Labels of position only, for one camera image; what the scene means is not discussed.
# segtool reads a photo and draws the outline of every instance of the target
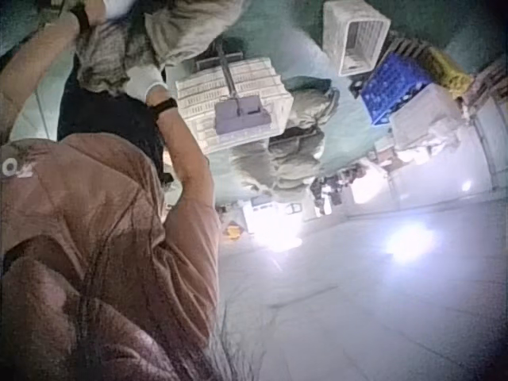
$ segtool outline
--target blue plastic crate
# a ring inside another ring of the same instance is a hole
[[[411,58],[391,53],[376,69],[362,90],[373,125],[389,122],[392,113],[432,83],[429,73]]]

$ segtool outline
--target yellow crate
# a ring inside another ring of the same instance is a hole
[[[454,98],[463,95],[473,82],[447,54],[429,47],[419,57],[420,64],[434,77],[434,80],[450,90]]]

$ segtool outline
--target person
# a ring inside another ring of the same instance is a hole
[[[206,350],[218,293],[214,181],[160,72],[129,70],[125,91],[152,115],[183,185],[165,219],[153,159],[119,128],[9,142],[52,61],[133,2],[86,0],[0,74],[2,379],[223,379]]]

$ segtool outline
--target hand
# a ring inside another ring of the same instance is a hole
[[[136,0],[86,0],[85,10],[90,25],[100,25],[108,20],[125,16]]]
[[[127,75],[129,81],[124,85],[124,91],[129,97],[148,103],[150,106],[160,103],[158,101],[162,97],[169,98],[167,85],[155,65],[135,66],[127,71]]]

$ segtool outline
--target wristband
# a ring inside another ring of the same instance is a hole
[[[150,107],[150,111],[152,112],[155,120],[157,120],[159,119],[159,115],[161,115],[164,111],[174,109],[175,107],[178,107],[176,100],[169,98],[168,100],[159,103],[157,106]]]
[[[79,23],[79,34],[83,34],[90,30],[90,20],[88,20],[87,12],[85,11],[84,4],[78,4],[73,7],[69,12],[74,14]]]

